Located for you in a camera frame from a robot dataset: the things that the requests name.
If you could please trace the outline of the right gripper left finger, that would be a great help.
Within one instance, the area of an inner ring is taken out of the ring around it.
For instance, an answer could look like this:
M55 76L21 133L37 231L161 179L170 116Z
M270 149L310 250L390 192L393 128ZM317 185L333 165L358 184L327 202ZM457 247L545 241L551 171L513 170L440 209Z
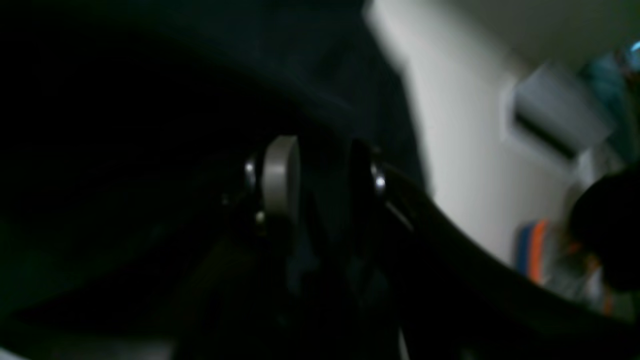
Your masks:
M244 185L170 301L170 360L287 360L297 321L287 262L300 218L298 137L275 137L243 164Z

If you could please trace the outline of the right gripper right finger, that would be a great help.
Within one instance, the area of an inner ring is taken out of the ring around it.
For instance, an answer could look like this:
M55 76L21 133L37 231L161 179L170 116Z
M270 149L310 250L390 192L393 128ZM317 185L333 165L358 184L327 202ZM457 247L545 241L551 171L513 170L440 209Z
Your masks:
M354 140L356 247L388 281L412 360L636 360L639 330L533 284L472 242L380 151Z

